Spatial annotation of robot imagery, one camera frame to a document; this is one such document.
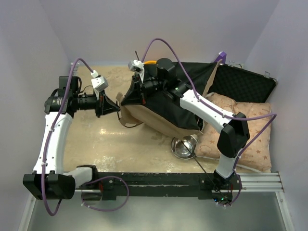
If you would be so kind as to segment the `beige pet tent fabric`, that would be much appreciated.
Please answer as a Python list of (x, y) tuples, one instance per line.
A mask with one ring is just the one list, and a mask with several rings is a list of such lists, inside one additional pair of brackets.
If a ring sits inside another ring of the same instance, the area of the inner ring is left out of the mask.
[[(202, 96), (206, 96), (212, 86), (219, 63), (182, 63), (189, 77), (192, 79), (196, 90)], [(116, 100), (121, 103), (125, 94), (119, 92)], [(182, 138), (188, 135), (200, 135), (203, 125), (192, 112), (175, 105), (162, 91), (147, 96), (145, 105), (120, 104), (120, 123), (145, 124), (154, 130), (169, 136)]]

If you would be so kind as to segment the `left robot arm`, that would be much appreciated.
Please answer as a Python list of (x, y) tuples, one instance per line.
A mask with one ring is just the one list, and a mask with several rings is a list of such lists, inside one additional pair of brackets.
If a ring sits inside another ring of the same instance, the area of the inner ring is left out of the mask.
[(63, 101), (67, 82), (67, 76), (60, 76), (59, 87), (44, 104), (45, 132), (40, 154), (32, 173), (23, 177), (23, 185), (39, 200), (67, 200), (82, 185), (89, 189), (99, 185), (94, 165), (81, 165), (64, 172), (66, 137), (78, 110), (92, 110), (97, 117), (119, 112), (119, 107), (105, 93), (108, 83), (104, 77), (92, 78), (93, 94), (86, 94), (81, 91), (81, 79), (73, 76), (67, 100)]

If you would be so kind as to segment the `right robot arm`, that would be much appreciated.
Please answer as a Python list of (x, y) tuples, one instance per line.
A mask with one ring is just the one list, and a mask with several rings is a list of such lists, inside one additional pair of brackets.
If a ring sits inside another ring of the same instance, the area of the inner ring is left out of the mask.
[(134, 75), (121, 105), (145, 105), (148, 97), (162, 92), (178, 107), (209, 123), (219, 133), (217, 148), (220, 158), (213, 174), (213, 183), (217, 188), (226, 189), (235, 174), (234, 167), (240, 151), (250, 138), (246, 116), (243, 113), (235, 115), (208, 101), (196, 91), (192, 81), (186, 83), (178, 78), (177, 68), (168, 58), (156, 62), (155, 76), (148, 79), (144, 78), (144, 66), (139, 60), (129, 62), (128, 68)]

